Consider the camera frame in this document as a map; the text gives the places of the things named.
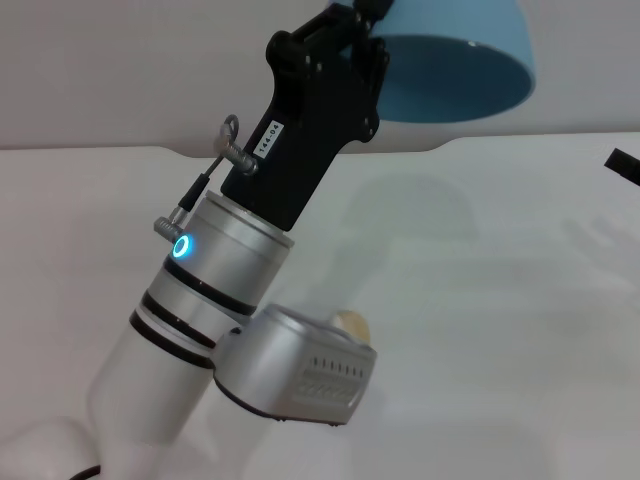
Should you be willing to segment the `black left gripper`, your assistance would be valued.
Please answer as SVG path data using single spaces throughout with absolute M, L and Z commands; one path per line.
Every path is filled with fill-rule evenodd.
M 381 38 L 366 39 L 393 0 L 332 2 L 293 32 L 278 31 L 266 59 L 274 76 L 271 103 L 245 149 L 258 170 L 233 170 L 221 192 L 283 231 L 292 229 L 339 151 L 370 141 L 390 63 Z

